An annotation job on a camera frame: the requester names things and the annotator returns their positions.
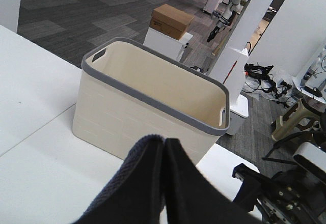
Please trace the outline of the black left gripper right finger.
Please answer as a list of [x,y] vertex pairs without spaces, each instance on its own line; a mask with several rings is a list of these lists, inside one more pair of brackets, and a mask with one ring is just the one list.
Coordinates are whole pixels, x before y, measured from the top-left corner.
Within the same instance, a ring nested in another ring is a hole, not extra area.
[[177,138],[164,142],[164,195],[168,223],[260,223],[206,180]]

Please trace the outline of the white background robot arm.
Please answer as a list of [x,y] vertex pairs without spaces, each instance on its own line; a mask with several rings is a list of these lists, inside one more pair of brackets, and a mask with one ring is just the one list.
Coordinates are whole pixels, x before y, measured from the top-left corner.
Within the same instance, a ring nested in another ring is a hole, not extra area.
[[229,3],[222,14],[218,15],[218,21],[214,29],[210,32],[207,42],[215,38],[220,29],[225,28],[230,23],[230,18],[234,12],[240,10],[241,2],[246,3],[248,0],[229,0]]

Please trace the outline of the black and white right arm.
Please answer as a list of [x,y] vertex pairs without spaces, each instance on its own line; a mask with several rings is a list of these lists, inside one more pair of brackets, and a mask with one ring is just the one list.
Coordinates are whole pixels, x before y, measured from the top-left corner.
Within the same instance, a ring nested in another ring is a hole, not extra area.
[[[292,160],[270,157],[274,150],[305,134],[317,142],[301,143]],[[325,213],[325,132],[293,133],[274,143],[263,160],[293,168],[269,178],[239,164],[232,176],[241,180],[242,185],[233,202],[246,212],[257,208],[263,223],[320,223],[319,216]]]

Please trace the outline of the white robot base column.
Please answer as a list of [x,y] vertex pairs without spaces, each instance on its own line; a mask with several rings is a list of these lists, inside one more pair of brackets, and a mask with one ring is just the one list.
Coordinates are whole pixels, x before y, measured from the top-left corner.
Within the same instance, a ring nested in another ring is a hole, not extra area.
[[229,91],[229,127],[226,131],[234,135],[249,116],[248,100],[241,95],[245,84],[245,64],[249,59],[246,47],[254,30],[262,20],[272,0],[248,0],[241,2],[240,10],[232,22],[230,36],[223,42],[216,62],[210,68],[209,77],[222,83]]

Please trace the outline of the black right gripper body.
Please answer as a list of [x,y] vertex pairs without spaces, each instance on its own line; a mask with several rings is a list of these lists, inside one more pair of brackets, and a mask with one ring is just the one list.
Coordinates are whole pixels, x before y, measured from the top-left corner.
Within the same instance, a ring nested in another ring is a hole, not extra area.
[[241,163],[232,177],[242,181],[233,202],[246,212],[257,208],[263,223],[322,222],[325,184],[305,169],[297,166],[269,178]]

